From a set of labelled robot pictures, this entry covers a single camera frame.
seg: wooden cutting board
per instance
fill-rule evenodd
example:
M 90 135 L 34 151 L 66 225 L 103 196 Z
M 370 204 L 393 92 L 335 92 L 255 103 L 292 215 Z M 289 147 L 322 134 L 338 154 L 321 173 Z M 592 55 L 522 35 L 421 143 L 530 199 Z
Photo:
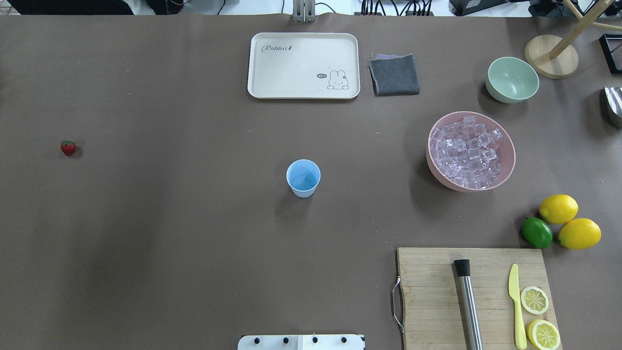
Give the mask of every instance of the wooden cutting board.
M 557 326 L 541 250 L 401 247 L 397 250 L 397 264 L 405 350 L 467 350 L 466 328 L 458 302 L 460 285 L 453 267 L 453 261 L 458 259 L 470 259 L 484 349 L 516 349 L 514 304 L 508 295 L 508 276 L 514 263 L 518 264 L 521 291 L 527 286 L 538 286 L 549 297 L 549 309 L 543 315 L 522 310 L 525 325 L 534 319 L 546 319 Z M 529 340 L 527 348 L 535 349 Z

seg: white bracket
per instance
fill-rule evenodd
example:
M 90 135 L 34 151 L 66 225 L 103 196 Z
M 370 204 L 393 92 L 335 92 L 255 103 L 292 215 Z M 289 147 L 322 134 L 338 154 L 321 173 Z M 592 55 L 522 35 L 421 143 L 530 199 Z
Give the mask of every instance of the white bracket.
M 294 22 L 315 22 L 315 0 L 294 0 Z
M 289 334 L 243 336 L 238 350 L 365 350 L 360 334 Z

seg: yellow knife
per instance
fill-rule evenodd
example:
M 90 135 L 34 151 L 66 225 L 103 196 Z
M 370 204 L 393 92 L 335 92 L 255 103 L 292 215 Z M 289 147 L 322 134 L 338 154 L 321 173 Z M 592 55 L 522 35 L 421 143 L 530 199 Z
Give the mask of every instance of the yellow knife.
M 514 300 L 514 344 L 520 350 L 527 349 L 525 324 L 522 321 L 521 290 L 518 287 L 518 265 L 513 264 L 509 271 L 508 293 Z

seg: mint green bowl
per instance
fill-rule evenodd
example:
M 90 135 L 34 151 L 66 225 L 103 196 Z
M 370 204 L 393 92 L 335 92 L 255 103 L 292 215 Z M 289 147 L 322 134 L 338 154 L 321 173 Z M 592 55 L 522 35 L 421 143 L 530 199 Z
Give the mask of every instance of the mint green bowl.
M 539 87 L 536 71 L 516 57 L 498 58 L 488 67 L 486 88 L 497 101 L 519 103 L 535 95 Z

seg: strawberry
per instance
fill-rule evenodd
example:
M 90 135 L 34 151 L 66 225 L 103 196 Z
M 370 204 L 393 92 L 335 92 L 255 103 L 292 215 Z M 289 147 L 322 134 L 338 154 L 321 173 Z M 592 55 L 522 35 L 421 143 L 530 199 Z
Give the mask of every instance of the strawberry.
M 65 156 L 71 156 L 76 151 L 76 149 L 76 144 L 71 141 L 63 141 L 60 143 L 60 150 L 65 153 Z

